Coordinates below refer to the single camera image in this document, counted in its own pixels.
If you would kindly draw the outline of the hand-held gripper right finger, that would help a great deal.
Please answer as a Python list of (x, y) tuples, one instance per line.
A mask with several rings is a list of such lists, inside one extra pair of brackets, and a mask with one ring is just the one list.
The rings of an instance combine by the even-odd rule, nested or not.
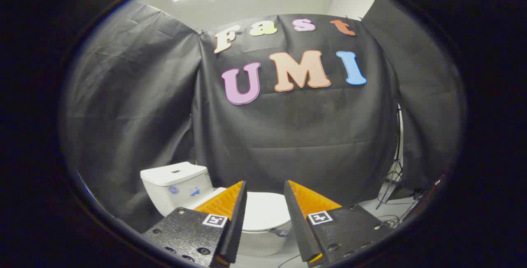
[(284, 197), (301, 260), (308, 266), (353, 261), (393, 229), (358, 204), (340, 205), (287, 180)]

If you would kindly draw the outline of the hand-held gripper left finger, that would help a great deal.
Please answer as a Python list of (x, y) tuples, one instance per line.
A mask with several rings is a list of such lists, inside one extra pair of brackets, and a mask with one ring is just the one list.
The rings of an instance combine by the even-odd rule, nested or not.
[(237, 260), (248, 192), (237, 182), (194, 208), (177, 207), (143, 233), (156, 247), (205, 268)]

